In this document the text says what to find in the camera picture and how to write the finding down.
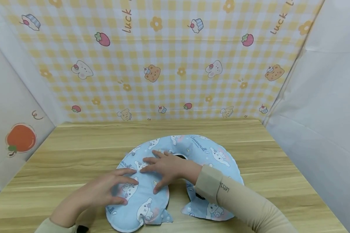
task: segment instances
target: wooden tabletop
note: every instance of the wooden tabletop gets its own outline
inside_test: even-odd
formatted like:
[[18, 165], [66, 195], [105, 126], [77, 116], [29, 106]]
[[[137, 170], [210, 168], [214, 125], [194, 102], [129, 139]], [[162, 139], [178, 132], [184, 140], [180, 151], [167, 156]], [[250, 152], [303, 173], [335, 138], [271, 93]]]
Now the wooden tabletop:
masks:
[[[225, 147], [245, 185], [274, 203], [299, 232], [347, 232], [261, 123], [244, 118], [60, 125], [0, 193], [0, 233], [34, 232], [62, 199], [115, 169], [136, 145], [181, 134], [204, 135]], [[252, 232], [236, 218], [216, 222], [180, 213], [189, 202], [184, 181], [169, 188], [174, 222], [143, 226], [139, 232]], [[115, 232], [103, 207], [95, 219], [80, 221], [92, 222], [92, 233]]]

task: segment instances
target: u-shaped pillow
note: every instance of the u-shaped pillow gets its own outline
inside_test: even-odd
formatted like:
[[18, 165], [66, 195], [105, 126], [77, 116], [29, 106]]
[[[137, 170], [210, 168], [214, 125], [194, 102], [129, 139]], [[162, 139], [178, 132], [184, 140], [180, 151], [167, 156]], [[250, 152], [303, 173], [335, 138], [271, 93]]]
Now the u-shaped pillow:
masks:
[[[244, 184], [231, 154], [221, 145], [200, 135], [173, 135], [145, 142], [128, 153], [117, 169], [128, 167], [139, 171], [148, 165], [143, 162], [143, 158], [154, 157], [152, 150], [168, 151], [197, 164], [207, 164]], [[121, 232], [133, 232], [144, 224], [160, 225], [163, 222], [172, 222], [172, 217], [166, 211], [169, 201], [168, 187], [163, 187], [156, 195], [153, 194], [161, 176], [155, 172], [137, 172], [131, 178], [138, 180], [139, 185], [122, 184], [112, 191], [113, 195], [125, 197], [128, 205], [106, 206], [106, 216], [111, 226]], [[186, 187], [190, 202], [181, 209], [183, 214], [215, 221], [233, 218], [231, 213], [197, 194], [190, 182], [186, 182]]]

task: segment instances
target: hand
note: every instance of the hand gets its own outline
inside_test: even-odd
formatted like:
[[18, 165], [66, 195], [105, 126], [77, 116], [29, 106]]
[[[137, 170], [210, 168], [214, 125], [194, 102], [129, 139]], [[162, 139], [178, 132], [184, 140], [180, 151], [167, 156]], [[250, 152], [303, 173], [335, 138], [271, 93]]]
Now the hand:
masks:
[[124, 168], [97, 177], [65, 198], [53, 211], [50, 220], [56, 225], [69, 228], [75, 224], [78, 216], [87, 208], [126, 205], [126, 199], [111, 195], [111, 188], [117, 184], [138, 184], [136, 180], [123, 176], [135, 173], [136, 170]]
[[196, 184], [197, 178], [201, 172], [202, 167], [197, 163], [182, 159], [178, 156], [165, 154], [152, 150], [153, 155], [157, 158], [144, 158], [143, 162], [150, 165], [144, 167], [140, 172], [157, 172], [162, 175], [162, 180], [155, 186], [153, 193], [157, 194], [163, 186], [172, 183], [176, 179], [184, 178], [192, 184]]

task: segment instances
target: yellow flower print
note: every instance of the yellow flower print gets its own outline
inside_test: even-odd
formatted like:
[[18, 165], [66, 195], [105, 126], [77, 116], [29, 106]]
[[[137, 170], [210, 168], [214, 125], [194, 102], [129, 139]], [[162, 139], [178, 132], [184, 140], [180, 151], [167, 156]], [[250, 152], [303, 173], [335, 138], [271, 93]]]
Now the yellow flower print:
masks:
[[226, 13], [231, 12], [235, 8], [235, 2], [233, 0], [226, 0], [226, 3], [223, 6], [223, 10], [226, 11]]
[[213, 100], [213, 97], [211, 95], [206, 96], [205, 101], [206, 102], [211, 102]]
[[241, 85], [240, 85], [240, 88], [241, 89], [247, 88], [247, 82], [242, 82]]
[[125, 90], [125, 91], [130, 91], [130, 90], [131, 90], [131, 85], [129, 85], [129, 84], [123, 84], [123, 90]]
[[52, 78], [52, 74], [49, 72], [48, 69], [41, 69], [40, 74], [45, 78]]
[[54, 5], [56, 8], [62, 6], [62, 0], [48, 0], [51, 5]]
[[150, 26], [154, 29], [155, 32], [158, 32], [162, 29], [162, 19], [153, 17], [153, 20], [150, 22]]
[[180, 67], [180, 68], [178, 69], [177, 74], [180, 75], [180, 76], [185, 75], [185, 74], [186, 74], [185, 68], [184, 68], [184, 67]]
[[100, 99], [98, 97], [95, 97], [95, 98], [92, 99], [92, 103], [94, 105], [99, 105], [100, 104]]
[[312, 25], [312, 22], [311, 22], [311, 21], [306, 21], [304, 24], [302, 24], [302, 25], [298, 28], [300, 35], [308, 34], [308, 32], [310, 31], [311, 25]]

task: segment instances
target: gingham pattern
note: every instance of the gingham pattern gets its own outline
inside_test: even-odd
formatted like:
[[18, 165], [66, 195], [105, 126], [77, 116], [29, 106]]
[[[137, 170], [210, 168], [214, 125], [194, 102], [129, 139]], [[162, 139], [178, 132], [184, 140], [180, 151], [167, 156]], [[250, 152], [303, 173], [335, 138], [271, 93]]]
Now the gingham pattern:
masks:
[[[234, 7], [227, 13], [229, 4]], [[70, 121], [123, 120], [117, 112], [126, 108], [131, 120], [215, 118], [229, 106], [230, 117], [263, 120], [260, 106], [270, 110], [305, 41], [301, 25], [312, 22], [321, 5], [322, 0], [0, 0], [0, 12]], [[282, 13], [286, 18], [274, 35], [270, 31]], [[40, 21], [39, 31], [19, 23], [26, 14]], [[153, 17], [161, 19], [162, 29], [151, 27]], [[204, 27], [196, 34], [188, 25], [198, 18]], [[131, 33], [122, 31], [130, 19]], [[111, 44], [100, 45], [96, 32]], [[241, 42], [245, 34], [254, 36], [249, 47]], [[77, 60], [94, 75], [79, 79], [71, 71]], [[208, 78], [205, 68], [215, 60], [223, 72]], [[144, 77], [151, 64], [161, 69], [154, 83]], [[275, 64], [285, 74], [270, 82], [264, 75]], [[177, 74], [179, 68], [185, 75]], [[192, 108], [185, 110], [185, 103]], [[74, 105], [81, 112], [73, 112]]]

